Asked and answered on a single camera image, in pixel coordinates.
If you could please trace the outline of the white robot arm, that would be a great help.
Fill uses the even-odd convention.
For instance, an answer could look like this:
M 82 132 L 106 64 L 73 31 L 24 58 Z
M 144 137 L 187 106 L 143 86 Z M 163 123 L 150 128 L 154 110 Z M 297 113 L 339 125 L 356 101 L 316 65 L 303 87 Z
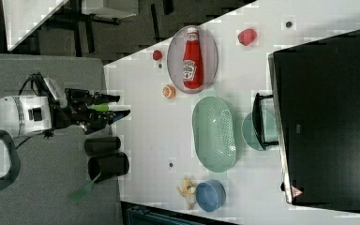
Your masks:
M 79 126 L 88 135 L 128 115 L 129 110 L 110 109 L 119 96 L 67 89 L 62 95 L 43 91 L 37 95 L 0 98 L 0 191 L 17 179 L 21 170 L 19 145 L 15 139 L 36 135 L 51 136 L 57 129 Z

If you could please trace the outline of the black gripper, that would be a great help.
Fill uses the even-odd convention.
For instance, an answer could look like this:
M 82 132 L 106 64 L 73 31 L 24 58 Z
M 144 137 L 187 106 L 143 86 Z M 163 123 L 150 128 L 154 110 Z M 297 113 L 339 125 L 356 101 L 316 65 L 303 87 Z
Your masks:
M 88 107 L 91 105 L 118 102 L 119 96 L 106 95 L 83 89 L 65 89 L 67 106 L 52 107 L 52 128 L 62 129 L 72 125 L 82 125 L 85 135 L 104 129 L 130 114 L 130 110 L 97 112 Z

